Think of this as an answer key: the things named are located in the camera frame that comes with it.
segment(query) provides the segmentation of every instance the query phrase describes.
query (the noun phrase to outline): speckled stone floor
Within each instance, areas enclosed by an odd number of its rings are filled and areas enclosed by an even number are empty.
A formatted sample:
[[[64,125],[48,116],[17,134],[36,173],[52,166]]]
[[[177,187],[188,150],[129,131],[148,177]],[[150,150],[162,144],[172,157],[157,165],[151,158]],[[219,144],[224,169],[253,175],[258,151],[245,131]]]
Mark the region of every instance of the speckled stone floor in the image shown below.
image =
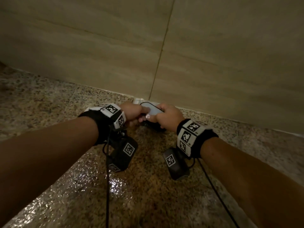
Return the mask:
[[[87,106],[121,103],[128,96],[5,68],[0,74],[0,139],[72,119]],[[190,110],[188,118],[206,122],[220,138],[304,185],[304,139]],[[146,127],[129,130],[139,148],[125,172],[111,173],[111,227],[233,227],[199,165],[189,178],[173,181],[162,152],[173,133]],[[85,153],[55,184],[5,227],[104,227],[105,157],[101,147]],[[220,195],[240,227],[254,227],[221,183]]]

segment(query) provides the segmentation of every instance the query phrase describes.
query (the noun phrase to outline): beige wall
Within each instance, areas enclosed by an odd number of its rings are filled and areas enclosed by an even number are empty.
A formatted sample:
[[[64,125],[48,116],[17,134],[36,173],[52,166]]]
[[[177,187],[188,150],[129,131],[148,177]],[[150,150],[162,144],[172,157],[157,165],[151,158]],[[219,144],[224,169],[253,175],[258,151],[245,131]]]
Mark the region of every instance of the beige wall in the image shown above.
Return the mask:
[[[0,1],[7,65],[304,134],[304,0]]]

